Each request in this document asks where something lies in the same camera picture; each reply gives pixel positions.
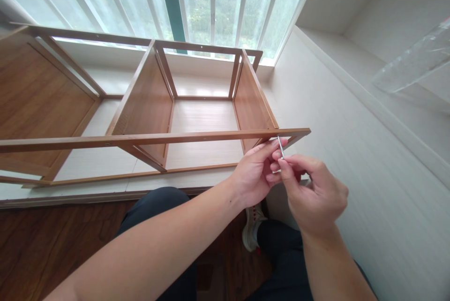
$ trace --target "shoe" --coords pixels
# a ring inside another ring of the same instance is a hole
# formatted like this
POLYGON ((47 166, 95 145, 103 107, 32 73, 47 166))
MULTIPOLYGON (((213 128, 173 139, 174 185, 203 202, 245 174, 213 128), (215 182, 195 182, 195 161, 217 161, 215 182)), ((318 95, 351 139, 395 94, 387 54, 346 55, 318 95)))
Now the shoe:
POLYGON ((247 223, 242 230, 242 242, 247 251, 253 252, 258 247, 258 243, 253 237, 253 228, 258 221, 264 221, 267 220, 267 218, 261 210, 260 203, 253 207, 246 208, 245 213, 247 214, 247 223))

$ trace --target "wooden crossbar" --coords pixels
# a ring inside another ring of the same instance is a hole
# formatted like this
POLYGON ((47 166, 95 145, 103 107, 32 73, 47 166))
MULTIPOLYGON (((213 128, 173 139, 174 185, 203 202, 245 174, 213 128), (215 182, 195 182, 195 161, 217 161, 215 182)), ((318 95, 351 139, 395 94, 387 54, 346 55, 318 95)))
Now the wooden crossbar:
POLYGON ((0 153, 49 151, 69 149, 89 149, 112 146, 153 145, 188 142, 208 142, 236 139, 267 139, 280 137, 306 136, 311 133, 308 128, 189 132, 150 135, 110 135, 99 137, 65 137, 41 139, 10 139, 0 141, 0 153))

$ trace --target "wooden shelf frame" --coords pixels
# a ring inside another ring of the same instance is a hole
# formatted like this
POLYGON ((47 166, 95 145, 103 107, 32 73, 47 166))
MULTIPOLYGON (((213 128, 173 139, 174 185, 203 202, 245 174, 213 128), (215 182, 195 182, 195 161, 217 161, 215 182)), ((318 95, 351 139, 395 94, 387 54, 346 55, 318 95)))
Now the wooden shelf frame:
MULTIPOLYGON (((125 37, 104 33, 90 33, 77 30, 47 28, 34 25, 21 25, 18 29, 0 40, 0 50, 8 53, 9 44, 32 46, 65 77, 82 89, 94 100, 94 104, 86 113, 84 119, 72 136, 62 138, 30 138, 0 140, 0 153, 61 151, 53 167, 42 174, 42 179, 31 180, 8 176, 0 176, 0 182, 23 184, 24 187, 56 187, 62 185, 94 183, 119 179, 151 177, 170 173, 183 173, 207 169, 220 169, 236 166, 221 164, 213 166, 197 166, 188 168, 165 168, 168 145, 171 143, 189 143, 221 140, 241 140, 244 153, 254 146, 271 138, 290 137, 291 146, 311 131, 308 128, 279 129, 276 119, 270 109, 261 85, 256 77, 256 70, 263 55, 259 50, 244 50, 239 48, 198 45, 186 42, 171 42, 147 38, 125 37), (84 79, 94 91, 86 87, 77 76, 72 74, 57 58, 44 48, 35 38, 42 40, 79 76, 84 79), (53 37, 83 39, 91 41, 146 45, 147 50, 136 69, 131 83, 124 95, 107 94, 94 79, 70 55, 58 45, 53 37), (228 96, 183 96, 178 95, 172 74, 167 63, 164 49, 181 49, 209 53, 233 54, 234 63, 228 96), (254 56, 253 64, 249 56, 254 56), (82 137, 84 129, 100 106, 103 99, 121 99, 121 104, 112 119, 105 136, 82 137), (231 101, 236 116, 238 131, 171 133, 171 125, 175 102, 177 100, 221 100, 231 101), (143 173, 127 173, 75 180, 55 181, 55 177, 73 149, 119 147, 152 166, 157 171, 143 173)), ((27 168, 23 173, 36 173, 41 168, 16 161, 8 164, 9 170, 27 168)))
MULTIPOLYGON (((38 25, 24 24, 24 23, 15 23, 11 22, 11 24, 21 26, 23 30, 26 30, 28 33, 32 34, 34 37, 41 37, 68 65, 73 67, 73 69, 90 85, 92 88, 98 92, 98 96, 100 98, 113 98, 120 99, 120 94, 107 94, 105 93, 101 87, 92 79, 92 77, 80 66, 78 65, 67 52, 57 44, 57 42, 53 39, 57 38, 71 38, 71 39, 80 39, 80 40, 88 40, 88 41, 97 41, 97 42, 105 42, 105 43, 116 43, 116 44, 126 44, 126 45, 140 45, 140 46, 149 46, 152 41, 155 42, 155 47, 157 50, 158 62, 160 63, 160 67, 163 72, 166 73, 166 78, 169 82, 170 88, 172 90, 173 97, 178 99, 178 95, 175 89, 175 84, 173 83, 172 75, 169 69, 169 65, 167 63, 167 58, 164 53, 164 48, 167 49, 177 49, 177 50, 189 50, 189 51, 197 51, 204 53, 220 53, 220 54, 230 54, 234 55, 234 65, 232 70, 230 91, 228 95, 228 99, 231 100, 233 98, 233 93, 235 91, 236 78, 238 77, 240 58, 242 56, 243 49, 232 48, 232 47, 224 47, 217 45, 200 45, 195 43, 188 42, 177 42, 177 41, 164 41, 164 40, 153 40, 151 38, 138 38, 138 37, 128 37, 121 35, 113 35, 113 34, 105 34, 99 32, 85 32, 79 30, 70 30, 70 29, 61 29, 61 28, 51 28, 44 27, 38 25)), ((253 70, 256 72, 259 66, 259 62, 263 56, 263 52, 261 50, 246 50, 247 56, 253 56, 255 59, 253 61, 253 70)), ((197 96, 189 96, 181 99, 197 99, 197 96)), ((198 99, 205 99, 204 96, 198 96, 198 99)), ((208 97, 209 100, 224 100, 223 97, 208 97)))
MULTIPOLYGON (((191 133, 167 133, 148 135, 110 135, 99 137, 65 137, 65 138, 40 138, 40 139, 17 139, 0 141, 0 153, 28 152, 28 151, 50 151, 50 150, 72 150, 103 147, 129 148, 139 145, 155 145, 165 143, 188 143, 220 140, 238 139, 258 139, 259 143, 266 142, 271 138, 290 137, 284 149, 293 145, 302 137, 309 135, 308 128, 289 128, 271 130, 240 130, 240 131, 219 131, 219 132, 191 132, 191 133)), ((99 181, 111 181, 119 179, 130 179, 139 177, 150 177, 160 174, 182 173, 191 171, 201 171, 209 169, 220 169, 234 167, 237 164, 220 164, 210 166, 197 166, 180 169, 170 169, 165 172, 152 171, 143 173, 128 173, 102 177, 82 178, 66 181, 46 181, 31 180, 0 176, 0 182, 26 184, 27 187, 55 187, 70 184, 93 183, 99 181)))

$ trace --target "knee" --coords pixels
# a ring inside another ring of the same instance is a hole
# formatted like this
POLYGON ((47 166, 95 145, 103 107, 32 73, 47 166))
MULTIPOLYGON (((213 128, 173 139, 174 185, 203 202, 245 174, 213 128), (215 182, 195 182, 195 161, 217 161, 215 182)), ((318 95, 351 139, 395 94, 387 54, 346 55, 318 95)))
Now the knee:
POLYGON ((165 210, 169 210, 189 201, 189 197, 178 188, 168 186, 151 190, 141 200, 143 204, 147 202, 151 204, 156 203, 159 206, 164 206, 165 210))

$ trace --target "allen key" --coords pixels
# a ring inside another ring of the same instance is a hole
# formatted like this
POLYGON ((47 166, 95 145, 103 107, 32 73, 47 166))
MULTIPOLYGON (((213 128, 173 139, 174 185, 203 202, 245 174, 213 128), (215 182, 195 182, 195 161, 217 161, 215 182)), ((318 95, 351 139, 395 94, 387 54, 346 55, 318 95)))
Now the allen key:
POLYGON ((281 146, 281 140, 280 140, 280 135, 277 135, 278 138, 278 143, 280 144, 280 150, 281 150, 281 159, 285 158, 285 153, 283 151, 283 147, 281 146))

